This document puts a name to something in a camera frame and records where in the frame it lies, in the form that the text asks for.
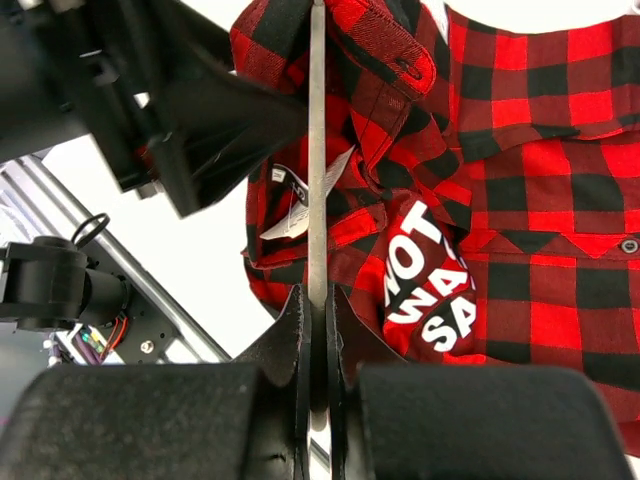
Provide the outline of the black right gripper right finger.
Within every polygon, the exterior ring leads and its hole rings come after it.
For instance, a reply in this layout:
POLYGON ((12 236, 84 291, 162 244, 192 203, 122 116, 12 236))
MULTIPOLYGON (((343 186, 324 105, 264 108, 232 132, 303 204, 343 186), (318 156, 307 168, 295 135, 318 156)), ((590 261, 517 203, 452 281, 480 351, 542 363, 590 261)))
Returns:
POLYGON ((573 371, 406 362, 338 287, 327 340, 335 479, 632 477, 601 398, 573 371))

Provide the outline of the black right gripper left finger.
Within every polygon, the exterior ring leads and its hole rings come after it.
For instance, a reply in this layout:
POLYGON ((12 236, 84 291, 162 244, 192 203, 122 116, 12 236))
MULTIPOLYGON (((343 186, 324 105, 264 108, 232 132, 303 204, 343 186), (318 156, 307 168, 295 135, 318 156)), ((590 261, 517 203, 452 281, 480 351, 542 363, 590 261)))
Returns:
POLYGON ((5 479, 306 479, 311 319, 302 287, 237 359, 58 366, 1 436, 5 479))

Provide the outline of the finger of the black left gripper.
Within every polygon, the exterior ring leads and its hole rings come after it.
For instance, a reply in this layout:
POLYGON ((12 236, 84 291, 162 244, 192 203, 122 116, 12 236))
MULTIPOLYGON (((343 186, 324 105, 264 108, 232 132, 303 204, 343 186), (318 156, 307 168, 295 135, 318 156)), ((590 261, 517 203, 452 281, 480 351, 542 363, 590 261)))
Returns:
POLYGON ((307 131, 306 104, 231 74, 171 81, 151 105, 161 122, 151 158, 181 217, 220 202, 307 131))

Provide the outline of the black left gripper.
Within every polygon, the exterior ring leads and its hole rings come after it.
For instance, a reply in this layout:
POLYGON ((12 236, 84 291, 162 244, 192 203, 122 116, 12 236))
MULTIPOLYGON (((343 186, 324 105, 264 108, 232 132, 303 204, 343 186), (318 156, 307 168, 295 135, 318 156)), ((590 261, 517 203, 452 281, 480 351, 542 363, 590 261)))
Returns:
POLYGON ((152 97, 233 67, 228 31, 180 1, 5 1, 1 159, 91 135, 122 190, 160 182, 152 97))

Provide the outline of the metal clothes hanger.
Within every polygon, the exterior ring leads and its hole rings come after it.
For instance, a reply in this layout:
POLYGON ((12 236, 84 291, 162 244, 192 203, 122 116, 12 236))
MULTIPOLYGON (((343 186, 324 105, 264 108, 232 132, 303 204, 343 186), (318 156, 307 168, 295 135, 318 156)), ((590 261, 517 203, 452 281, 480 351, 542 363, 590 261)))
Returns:
POLYGON ((326 9, 323 1, 310 8, 308 96, 309 225, 307 291, 311 312, 310 419, 315 431, 328 421, 326 339, 327 227, 326 227, 326 9))

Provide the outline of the red black plaid shirt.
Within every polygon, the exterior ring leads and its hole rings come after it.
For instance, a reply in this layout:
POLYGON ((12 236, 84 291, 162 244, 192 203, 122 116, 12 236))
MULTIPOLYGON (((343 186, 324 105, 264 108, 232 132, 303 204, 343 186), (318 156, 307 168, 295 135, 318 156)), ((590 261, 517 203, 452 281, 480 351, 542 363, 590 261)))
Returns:
POLYGON ((330 1, 328 277, 402 357, 556 365, 639 452, 639 19, 330 1))

